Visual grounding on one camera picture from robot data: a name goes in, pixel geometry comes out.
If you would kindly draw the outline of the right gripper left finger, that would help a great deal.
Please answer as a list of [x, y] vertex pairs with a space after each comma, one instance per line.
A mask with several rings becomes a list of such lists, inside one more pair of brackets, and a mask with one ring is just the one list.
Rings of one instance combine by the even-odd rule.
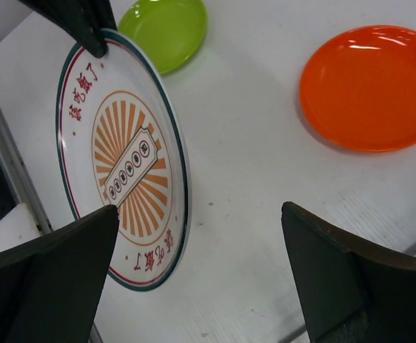
[[0, 342], [88, 342], [118, 228], [107, 205], [0, 252]]

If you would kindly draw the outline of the orange plastic plate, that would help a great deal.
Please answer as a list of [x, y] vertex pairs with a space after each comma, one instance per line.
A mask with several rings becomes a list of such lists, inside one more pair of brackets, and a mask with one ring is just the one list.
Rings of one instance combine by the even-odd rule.
[[416, 31], [363, 26], [330, 39], [303, 68], [299, 104], [310, 126], [343, 148], [416, 144]]

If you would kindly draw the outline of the green plastic plate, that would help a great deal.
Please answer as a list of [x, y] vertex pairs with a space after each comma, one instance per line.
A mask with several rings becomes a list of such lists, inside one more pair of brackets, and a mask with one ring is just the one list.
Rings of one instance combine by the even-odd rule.
[[199, 50], [207, 32], [203, 1], [136, 1], [117, 24], [160, 74], [170, 74]]

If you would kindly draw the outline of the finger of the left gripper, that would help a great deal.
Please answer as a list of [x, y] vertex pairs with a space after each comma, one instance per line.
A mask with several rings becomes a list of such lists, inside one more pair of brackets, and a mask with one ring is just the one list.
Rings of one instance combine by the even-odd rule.
[[68, 33], [94, 57], [107, 53], [101, 30], [117, 29], [109, 0], [20, 0]]

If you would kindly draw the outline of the white plate orange sunburst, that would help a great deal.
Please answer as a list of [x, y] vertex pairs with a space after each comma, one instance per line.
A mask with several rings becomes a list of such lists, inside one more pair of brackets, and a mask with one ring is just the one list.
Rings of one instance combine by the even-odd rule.
[[125, 35], [102, 29], [102, 58], [75, 44], [56, 95], [56, 143], [71, 212], [117, 208], [109, 276], [148, 292], [181, 262], [192, 215], [187, 148], [162, 79]]

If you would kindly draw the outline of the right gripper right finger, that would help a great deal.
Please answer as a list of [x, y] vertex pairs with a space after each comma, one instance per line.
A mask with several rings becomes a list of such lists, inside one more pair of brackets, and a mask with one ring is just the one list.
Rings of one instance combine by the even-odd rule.
[[282, 205], [282, 231], [311, 342], [416, 342], [416, 257]]

